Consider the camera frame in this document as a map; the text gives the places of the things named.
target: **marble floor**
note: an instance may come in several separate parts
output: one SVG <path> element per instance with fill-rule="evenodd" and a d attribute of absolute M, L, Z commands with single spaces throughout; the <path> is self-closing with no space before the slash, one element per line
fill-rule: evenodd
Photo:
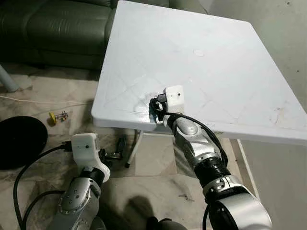
<path fill-rule="evenodd" d="M 202 189 L 184 156 L 174 151 L 171 136 L 145 135 L 134 161 L 126 169 L 124 164 L 135 143 L 135 130 L 96 128 L 92 125 L 90 111 L 99 72 L 61 67 L 38 69 L 14 63 L 2 63 L 2 66 L 20 89 L 6 93 L 0 86 L 0 96 L 53 102 L 31 103 L 0 98 L 0 121 L 27 115 L 46 125 L 49 134 L 46 150 L 70 140 L 73 134 L 96 132 L 100 146 L 107 152 L 114 152 L 117 139 L 127 136 L 124 160 L 113 164 L 111 179 L 102 185 L 98 214 L 108 229 L 144 230 L 146 219 L 152 215 L 158 219 L 171 218 L 189 230 L 201 228 L 205 209 Z M 50 126 L 48 113 L 62 111 L 69 114 L 69 119 Z M 222 143 L 229 155 L 229 170 L 241 178 L 230 141 L 222 139 Z M 19 170 L 0 171 L 0 230 L 19 229 L 12 199 L 13 183 Z M 50 189 L 67 189 L 71 179 L 77 175 L 71 153 L 58 150 L 36 162 L 19 185 L 22 212 L 38 194 Z M 35 205 L 28 219 L 28 229 L 46 229 L 56 212 L 58 198 L 58 195 L 49 195 Z"/>

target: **table leg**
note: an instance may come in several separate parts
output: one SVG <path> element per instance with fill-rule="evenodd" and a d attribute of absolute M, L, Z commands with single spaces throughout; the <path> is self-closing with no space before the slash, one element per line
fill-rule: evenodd
<path fill-rule="evenodd" d="M 18 90 L 19 86 L 10 77 L 10 75 L 5 71 L 5 69 L 0 65 L 0 82 L 4 85 L 8 92 L 15 92 Z"/>
<path fill-rule="evenodd" d="M 131 155 L 130 155 L 130 157 L 129 157 L 129 160 L 128 160 L 127 163 L 125 164 L 125 167 L 126 167 L 126 168 L 129 168 L 129 167 L 130 167 L 130 164 L 131 164 L 131 162 L 132 162 L 132 160 L 133 160 L 133 158 L 134 158 L 134 156 L 135 156 L 135 154 L 136 154 L 136 151 L 138 150 L 138 147 L 139 147 L 139 145 L 140 145 L 140 142 L 142 141 L 143 134 L 144 134 L 144 131 L 141 130 L 141 131 L 140 131 L 140 134 L 139 134 L 139 138 L 138 138 L 137 142 L 135 143 L 135 146 L 134 146 L 134 148 L 133 148 L 133 150 L 132 150 L 132 153 L 131 153 Z"/>

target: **robotic arm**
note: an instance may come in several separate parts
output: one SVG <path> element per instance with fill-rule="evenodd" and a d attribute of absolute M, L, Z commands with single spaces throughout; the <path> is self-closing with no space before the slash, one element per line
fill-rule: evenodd
<path fill-rule="evenodd" d="M 171 128 L 176 145 L 200 181 L 208 204 L 203 229 L 207 214 L 214 230 L 272 229 L 271 219 L 259 200 L 227 170 L 227 157 L 215 134 L 199 121 L 182 115 L 181 86 L 166 88 L 165 93 L 151 99 L 150 109 L 160 122 Z M 100 186 L 110 177 L 110 170 L 99 156 L 97 135 L 77 134 L 71 143 L 80 176 L 72 180 L 61 196 L 48 229 L 105 229 L 101 221 L 93 228 L 99 210 Z"/>
<path fill-rule="evenodd" d="M 194 170 L 208 204 L 207 214 L 214 230 L 271 230 L 271 219 L 259 200 L 226 168 L 220 149 L 210 140 L 204 129 L 191 120 L 174 113 L 184 112 L 181 86 L 165 89 L 165 93 L 151 99 L 150 108 L 169 126 L 175 142 Z"/>
<path fill-rule="evenodd" d="M 99 158 L 99 144 L 94 133 L 76 134 L 71 139 L 73 159 L 80 176 L 74 178 L 61 196 L 58 211 L 48 230 L 88 230 L 99 210 L 100 186 L 110 177 L 109 168 Z M 95 229 L 104 230 L 104 224 Z"/>

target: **green leather sofa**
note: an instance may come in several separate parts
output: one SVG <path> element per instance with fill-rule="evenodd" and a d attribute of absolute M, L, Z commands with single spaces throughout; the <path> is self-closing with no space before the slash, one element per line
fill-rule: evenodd
<path fill-rule="evenodd" d="M 206 13 L 198 0 L 133 0 Z M 0 0 L 0 61 L 100 69 L 118 0 Z"/>

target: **white plastic table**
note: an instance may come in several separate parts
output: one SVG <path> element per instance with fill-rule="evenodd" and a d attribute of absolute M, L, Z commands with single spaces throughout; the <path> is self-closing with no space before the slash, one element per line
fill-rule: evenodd
<path fill-rule="evenodd" d="M 120 1 L 94 125 L 162 131 L 149 100 L 179 84 L 185 114 L 224 137 L 307 143 L 307 115 L 250 23 Z"/>

